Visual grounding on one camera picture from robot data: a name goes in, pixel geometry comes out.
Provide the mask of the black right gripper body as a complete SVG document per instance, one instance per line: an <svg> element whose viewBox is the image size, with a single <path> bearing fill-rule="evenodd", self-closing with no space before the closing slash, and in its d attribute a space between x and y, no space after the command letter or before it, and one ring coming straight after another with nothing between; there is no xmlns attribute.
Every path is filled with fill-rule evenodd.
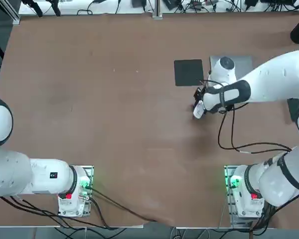
<svg viewBox="0 0 299 239"><path fill-rule="evenodd" d="M194 98L196 101L200 101L203 99L203 96L205 94L205 91L206 91L206 87L203 86L202 88L200 87L197 87L196 90L195 90L195 93L194 93Z"/></svg>

